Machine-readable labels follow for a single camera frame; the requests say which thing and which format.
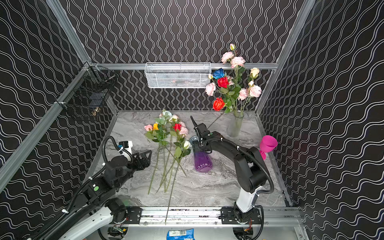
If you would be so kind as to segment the purple blue glass vase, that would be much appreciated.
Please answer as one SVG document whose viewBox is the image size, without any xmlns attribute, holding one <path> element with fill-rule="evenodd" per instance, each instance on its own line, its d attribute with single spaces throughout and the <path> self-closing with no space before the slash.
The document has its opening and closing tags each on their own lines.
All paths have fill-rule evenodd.
<svg viewBox="0 0 384 240">
<path fill-rule="evenodd" d="M 193 153 L 194 153 L 194 164 L 195 170 L 200 173 L 209 172 L 212 167 L 212 161 L 209 155 L 199 149 L 199 141 L 197 136 L 193 136 L 190 138 L 189 142 L 192 145 Z"/>
</svg>

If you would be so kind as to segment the frosted clear glass vase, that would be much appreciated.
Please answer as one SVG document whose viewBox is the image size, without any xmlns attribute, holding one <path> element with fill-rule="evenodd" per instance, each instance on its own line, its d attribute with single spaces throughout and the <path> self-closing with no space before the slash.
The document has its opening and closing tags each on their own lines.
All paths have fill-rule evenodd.
<svg viewBox="0 0 384 240">
<path fill-rule="evenodd" d="M 227 134 L 230 137 L 237 137 L 240 134 L 242 123 L 244 119 L 244 113 L 241 111 L 237 111 L 233 113 L 233 117 L 231 118 L 230 124 L 227 128 Z"/>
</svg>

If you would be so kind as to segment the white rose flower stem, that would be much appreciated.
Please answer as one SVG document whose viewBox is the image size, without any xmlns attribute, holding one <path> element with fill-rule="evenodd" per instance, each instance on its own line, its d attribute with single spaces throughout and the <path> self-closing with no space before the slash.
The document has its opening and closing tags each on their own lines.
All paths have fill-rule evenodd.
<svg viewBox="0 0 384 240">
<path fill-rule="evenodd" d="M 189 141 L 178 143 L 178 146 L 175 150 L 175 163 L 177 164 L 177 166 L 176 166 L 175 173 L 172 174 L 173 180 L 172 180 L 172 186 L 171 186 L 171 191 L 170 191 L 170 196 L 169 196 L 169 201 L 167 206 L 165 223 L 167 223 L 169 211 L 171 210 L 172 196 L 173 196 L 175 183 L 176 183 L 179 170 L 181 170 L 182 172 L 184 171 L 183 168 L 181 167 L 181 160 L 184 157 L 188 156 L 190 153 L 191 153 L 191 143 Z"/>
</svg>

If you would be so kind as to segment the red rose stem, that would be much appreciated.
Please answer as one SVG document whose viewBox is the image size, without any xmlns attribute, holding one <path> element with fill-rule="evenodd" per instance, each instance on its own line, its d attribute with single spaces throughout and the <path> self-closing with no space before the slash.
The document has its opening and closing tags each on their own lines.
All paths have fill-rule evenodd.
<svg viewBox="0 0 384 240">
<path fill-rule="evenodd" d="M 226 107 L 226 103 L 225 101 L 223 100 L 223 98 L 217 98 L 214 103 L 213 103 L 213 109 L 216 111 L 216 112 L 220 112 L 222 111 L 224 108 Z M 209 126 L 208 126 L 208 129 L 223 115 L 223 113 L 221 113 Z"/>
<path fill-rule="evenodd" d="M 231 77 L 222 77 L 217 80 L 221 97 L 219 100 L 220 110 L 224 109 L 225 113 L 234 110 L 233 104 L 236 103 L 236 85 Z"/>
</svg>

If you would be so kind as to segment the pink double flower stem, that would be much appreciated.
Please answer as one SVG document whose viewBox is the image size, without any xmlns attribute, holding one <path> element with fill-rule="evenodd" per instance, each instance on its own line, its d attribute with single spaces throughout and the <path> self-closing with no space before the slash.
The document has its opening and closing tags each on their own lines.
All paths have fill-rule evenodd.
<svg viewBox="0 0 384 240">
<path fill-rule="evenodd" d="M 216 79 L 212 74 L 208 75 L 210 83 L 206 85 L 205 92 L 208 96 L 212 97 L 216 91 Z"/>
</svg>

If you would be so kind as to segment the blue rose flower stem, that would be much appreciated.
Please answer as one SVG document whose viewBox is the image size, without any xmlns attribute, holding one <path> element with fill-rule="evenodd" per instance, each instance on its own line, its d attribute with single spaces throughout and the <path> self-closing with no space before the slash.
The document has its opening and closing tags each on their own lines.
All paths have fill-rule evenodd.
<svg viewBox="0 0 384 240">
<path fill-rule="evenodd" d="M 226 72 L 224 71 L 223 68 L 220 68 L 220 69 L 214 71 L 212 73 L 212 75 L 213 75 L 214 79 L 218 80 L 218 79 L 224 78 L 226 76 Z"/>
</svg>

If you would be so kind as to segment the pink peony flower stem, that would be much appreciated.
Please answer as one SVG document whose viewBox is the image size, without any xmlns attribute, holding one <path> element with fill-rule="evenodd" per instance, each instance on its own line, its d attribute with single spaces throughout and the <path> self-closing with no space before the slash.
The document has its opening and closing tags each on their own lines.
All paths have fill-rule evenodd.
<svg viewBox="0 0 384 240">
<path fill-rule="evenodd" d="M 231 68 L 235 71 L 234 81 L 237 84 L 241 79 L 242 73 L 244 72 L 244 65 L 246 61 L 243 57 L 237 56 L 237 47 L 235 44 L 230 44 L 229 48 L 230 51 L 225 52 L 222 55 L 221 62 L 222 64 L 229 63 L 231 65 Z"/>
</svg>

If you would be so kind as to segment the cream rose flower stem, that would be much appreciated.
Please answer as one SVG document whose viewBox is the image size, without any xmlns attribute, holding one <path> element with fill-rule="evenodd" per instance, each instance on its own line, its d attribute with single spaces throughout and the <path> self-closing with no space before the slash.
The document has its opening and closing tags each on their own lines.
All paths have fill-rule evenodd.
<svg viewBox="0 0 384 240">
<path fill-rule="evenodd" d="M 252 68 L 250 71 L 250 78 L 256 79 L 259 76 L 260 69 L 259 68 Z"/>
</svg>

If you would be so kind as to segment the orange yellow rose stem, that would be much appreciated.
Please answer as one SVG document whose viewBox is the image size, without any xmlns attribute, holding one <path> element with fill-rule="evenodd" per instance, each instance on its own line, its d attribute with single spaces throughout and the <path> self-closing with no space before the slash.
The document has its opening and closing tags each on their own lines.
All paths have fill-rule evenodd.
<svg viewBox="0 0 384 240">
<path fill-rule="evenodd" d="M 159 158 L 160 158 L 160 153 L 164 151 L 165 148 L 165 133 L 164 132 L 164 126 L 160 125 L 158 123 L 155 123 L 153 125 L 146 125 L 145 130 L 147 131 L 145 133 L 145 136 L 151 140 L 154 143 L 158 144 L 157 150 L 156 150 L 156 159 L 155 159 L 155 166 L 154 170 L 151 176 L 151 181 L 148 189 L 148 195 L 151 193 L 152 185 L 156 176 L 156 172 L 158 170 L 158 165 L 159 165 Z"/>
</svg>

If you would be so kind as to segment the white peony flower stem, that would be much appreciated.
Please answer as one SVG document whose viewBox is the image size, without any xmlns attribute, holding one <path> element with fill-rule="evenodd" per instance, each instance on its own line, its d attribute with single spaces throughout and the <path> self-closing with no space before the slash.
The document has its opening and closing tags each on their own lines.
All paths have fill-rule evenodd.
<svg viewBox="0 0 384 240">
<path fill-rule="evenodd" d="M 165 141 L 170 135 L 172 116 L 173 114 L 170 111 L 163 110 L 159 117 L 155 119 L 153 136 L 156 137 L 159 142 Z"/>
</svg>

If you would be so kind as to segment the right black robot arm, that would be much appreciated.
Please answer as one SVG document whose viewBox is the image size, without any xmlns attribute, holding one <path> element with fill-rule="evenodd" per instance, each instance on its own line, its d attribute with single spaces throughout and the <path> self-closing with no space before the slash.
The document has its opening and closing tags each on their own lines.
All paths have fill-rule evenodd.
<svg viewBox="0 0 384 240">
<path fill-rule="evenodd" d="M 210 132 L 205 124 L 197 124 L 191 117 L 197 139 L 192 146 L 195 152 L 218 152 L 234 163 L 236 177 L 241 187 L 233 208 L 238 223 L 250 223 L 254 218 L 256 200 L 260 194 L 272 194 L 275 190 L 270 172 L 258 148 L 245 148 L 224 138 L 218 132 Z"/>
</svg>

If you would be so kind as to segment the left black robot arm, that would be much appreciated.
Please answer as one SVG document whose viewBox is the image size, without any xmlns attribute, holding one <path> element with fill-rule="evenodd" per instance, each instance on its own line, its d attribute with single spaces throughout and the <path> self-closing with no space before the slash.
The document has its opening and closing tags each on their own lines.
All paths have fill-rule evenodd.
<svg viewBox="0 0 384 240">
<path fill-rule="evenodd" d="M 152 151 L 132 154 L 127 146 L 118 145 L 112 136 L 102 141 L 101 148 L 102 168 L 85 180 L 61 212 L 28 236 L 28 240 L 67 240 L 70 232 L 82 239 L 88 229 L 127 220 L 127 207 L 115 194 L 135 172 L 150 166 Z"/>
</svg>

